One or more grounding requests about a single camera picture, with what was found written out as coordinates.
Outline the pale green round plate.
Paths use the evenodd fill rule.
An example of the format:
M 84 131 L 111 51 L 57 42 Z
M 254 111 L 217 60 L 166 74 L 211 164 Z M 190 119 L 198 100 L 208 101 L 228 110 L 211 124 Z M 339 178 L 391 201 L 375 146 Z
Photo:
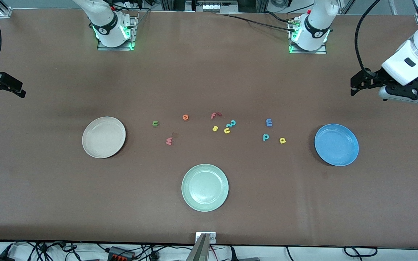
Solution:
M 201 164 L 191 167 L 181 182 L 181 195 L 193 210 L 211 212 L 221 207 L 229 194 L 229 182 L 217 166 Z

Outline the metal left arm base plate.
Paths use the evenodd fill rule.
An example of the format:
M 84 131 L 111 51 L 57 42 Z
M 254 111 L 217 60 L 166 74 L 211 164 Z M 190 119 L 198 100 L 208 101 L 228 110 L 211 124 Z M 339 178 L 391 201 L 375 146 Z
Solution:
M 319 38 L 313 38 L 309 31 L 302 28 L 302 20 L 295 17 L 288 21 L 288 46 L 290 54 L 326 54 L 326 41 L 330 30 Z

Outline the blue round plate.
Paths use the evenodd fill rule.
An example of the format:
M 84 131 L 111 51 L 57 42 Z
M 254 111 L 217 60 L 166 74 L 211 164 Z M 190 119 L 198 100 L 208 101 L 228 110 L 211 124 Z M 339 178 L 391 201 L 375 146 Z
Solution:
M 314 140 L 318 156 L 329 165 L 347 166 L 353 163 L 359 154 L 356 135 L 340 124 L 327 124 L 318 129 Z

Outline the black red power strip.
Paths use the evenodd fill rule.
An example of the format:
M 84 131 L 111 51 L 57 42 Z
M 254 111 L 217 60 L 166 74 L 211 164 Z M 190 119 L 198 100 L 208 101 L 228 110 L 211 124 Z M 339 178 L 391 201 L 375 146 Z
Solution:
M 107 261 L 132 261 L 135 258 L 135 252 L 118 247 L 109 248 Z

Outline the beige round plate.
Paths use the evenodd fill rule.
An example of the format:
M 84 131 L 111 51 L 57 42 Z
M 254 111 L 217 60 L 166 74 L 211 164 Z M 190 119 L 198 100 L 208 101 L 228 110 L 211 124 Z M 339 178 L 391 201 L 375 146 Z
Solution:
M 109 158 L 121 150 L 126 141 L 126 128 L 114 117 L 100 117 L 86 126 L 82 135 L 84 151 L 91 157 Z

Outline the brown table cover mat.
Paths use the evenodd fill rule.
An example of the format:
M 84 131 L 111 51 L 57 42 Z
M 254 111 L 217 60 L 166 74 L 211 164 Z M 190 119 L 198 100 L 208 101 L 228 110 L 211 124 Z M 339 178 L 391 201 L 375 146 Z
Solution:
M 82 10 L 15 10 L 0 71 L 26 96 L 0 91 L 0 239 L 192 244 L 214 231 L 219 244 L 417 248 L 418 104 L 350 95 L 358 20 L 335 18 L 326 54 L 290 54 L 281 30 L 152 12 L 135 50 L 115 52 L 97 50 Z M 126 128 L 104 159 L 82 146 L 100 117 Z M 356 135 L 350 165 L 318 156 L 327 124 Z M 201 164 L 229 182 L 211 212 L 181 195 Z

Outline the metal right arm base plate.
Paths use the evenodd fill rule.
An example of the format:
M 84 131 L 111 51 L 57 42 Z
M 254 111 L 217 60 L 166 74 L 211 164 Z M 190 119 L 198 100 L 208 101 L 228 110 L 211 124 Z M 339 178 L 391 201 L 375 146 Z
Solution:
M 126 40 L 117 47 L 106 47 L 103 43 L 97 40 L 98 51 L 133 51 L 135 49 L 138 17 L 130 17 L 129 22 L 126 22 L 127 28 L 122 28 L 123 36 Z

